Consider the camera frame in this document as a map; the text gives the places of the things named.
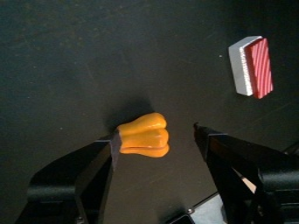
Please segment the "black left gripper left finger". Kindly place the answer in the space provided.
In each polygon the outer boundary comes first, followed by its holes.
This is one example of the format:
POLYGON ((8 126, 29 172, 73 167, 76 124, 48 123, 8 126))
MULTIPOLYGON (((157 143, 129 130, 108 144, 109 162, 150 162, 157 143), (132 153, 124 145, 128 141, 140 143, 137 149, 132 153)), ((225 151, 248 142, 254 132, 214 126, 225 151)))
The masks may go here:
POLYGON ((32 176, 14 224, 104 224, 118 149, 114 132, 41 168, 32 176))

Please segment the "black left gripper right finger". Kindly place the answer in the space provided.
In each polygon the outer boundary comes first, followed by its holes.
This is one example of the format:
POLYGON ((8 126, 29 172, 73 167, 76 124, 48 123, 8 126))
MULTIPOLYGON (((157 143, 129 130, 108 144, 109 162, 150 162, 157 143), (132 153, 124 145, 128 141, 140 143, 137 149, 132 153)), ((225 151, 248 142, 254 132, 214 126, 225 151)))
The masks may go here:
POLYGON ((228 224, 299 224, 299 157, 193 126, 228 224))

